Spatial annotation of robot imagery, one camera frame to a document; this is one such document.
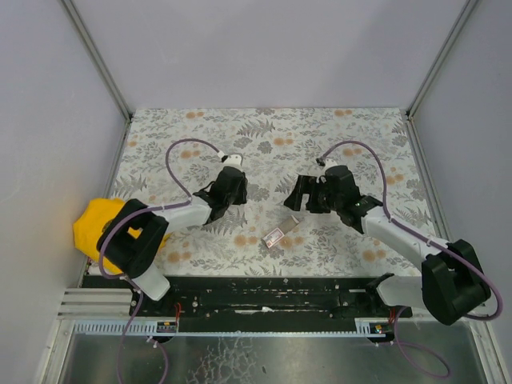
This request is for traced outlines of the red white staple box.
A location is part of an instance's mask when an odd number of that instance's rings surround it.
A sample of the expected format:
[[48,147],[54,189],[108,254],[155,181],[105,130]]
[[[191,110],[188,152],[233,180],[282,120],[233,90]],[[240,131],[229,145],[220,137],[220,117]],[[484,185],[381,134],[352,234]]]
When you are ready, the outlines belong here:
[[272,248],[283,240],[285,235],[292,231],[298,224],[299,220],[295,216],[289,216],[262,238],[263,243],[268,249]]

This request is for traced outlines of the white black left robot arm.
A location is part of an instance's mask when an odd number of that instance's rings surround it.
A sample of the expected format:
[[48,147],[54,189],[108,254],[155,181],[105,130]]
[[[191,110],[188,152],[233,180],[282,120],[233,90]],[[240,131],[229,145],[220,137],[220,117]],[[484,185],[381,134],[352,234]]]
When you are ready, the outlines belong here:
[[114,264],[121,276],[153,301],[161,300],[170,283],[154,260],[164,237],[192,226],[205,226],[222,218],[231,206],[246,203],[246,174],[225,166],[192,199],[167,206],[148,206],[137,199],[124,203],[97,242],[103,260]]

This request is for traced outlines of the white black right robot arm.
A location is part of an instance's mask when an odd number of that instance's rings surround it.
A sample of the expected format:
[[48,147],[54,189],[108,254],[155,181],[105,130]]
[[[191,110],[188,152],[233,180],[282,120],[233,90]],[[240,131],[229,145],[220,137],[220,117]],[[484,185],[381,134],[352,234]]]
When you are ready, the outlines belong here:
[[312,214],[335,212],[343,224],[399,253],[418,268],[417,277],[385,274],[374,290],[389,307],[427,310],[444,325],[465,317],[491,296],[471,244],[429,238],[386,215],[384,205],[364,195],[346,166],[329,166],[324,175],[298,176],[284,205]]

